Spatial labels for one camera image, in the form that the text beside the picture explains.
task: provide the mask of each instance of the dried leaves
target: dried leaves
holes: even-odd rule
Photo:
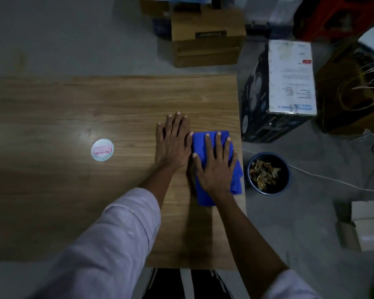
[[[260,191],[266,190],[266,185],[275,185],[277,174],[280,168],[272,167],[271,163],[265,163],[264,161],[256,161],[251,164],[249,169],[249,175],[251,180],[256,182]]]

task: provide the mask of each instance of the hand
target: hand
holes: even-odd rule
[[[157,124],[157,146],[155,151],[155,163],[168,165],[174,171],[183,167],[191,155],[193,133],[187,116],[176,112],[174,119],[171,114],[166,118],[165,126]]]
[[[233,159],[229,165],[230,143],[231,139],[228,137],[223,149],[221,133],[218,132],[215,137],[215,158],[209,134],[205,135],[205,146],[207,149],[207,164],[205,170],[202,169],[198,154],[193,154],[199,184],[212,199],[216,199],[224,192],[230,192],[233,170],[237,163],[237,152],[234,151]]]

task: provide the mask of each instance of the white paper label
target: white paper label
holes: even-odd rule
[[[317,115],[310,43],[269,40],[269,111]]]
[[[374,241],[374,235],[361,236],[360,239],[363,241]]]
[[[96,141],[91,147],[91,156],[96,161],[105,161],[114,154],[114,144],[107,139]]]

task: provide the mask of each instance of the black box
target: black box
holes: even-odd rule
[[[310,43],[269,40],[242,94],[243,141],[271,143],[317,115]]]

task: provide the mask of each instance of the blue bowl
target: blue bowl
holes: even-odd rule
[[[278,172],[278,178],[276,179],[275,185],[266,185],[265,190],[259,190],[256,182],[251,180],[251,177],[249,175],[249,169],[251,168],[251,164],[256,161],[264,161],[265,163],[271,163],[272,167],[281,169]],[[286,163],[286,161],[283,160],[281,156],[278,156],[277,154],[271,152],[261,152],[256,154],[253,158],[251,158],[245,173],[250,185],[253,186],[258,192],[264,195],[279,195],[283,193],[285,189],[288,188],[289,181],[291,179],[291,171],[289,170],[289,166]]]

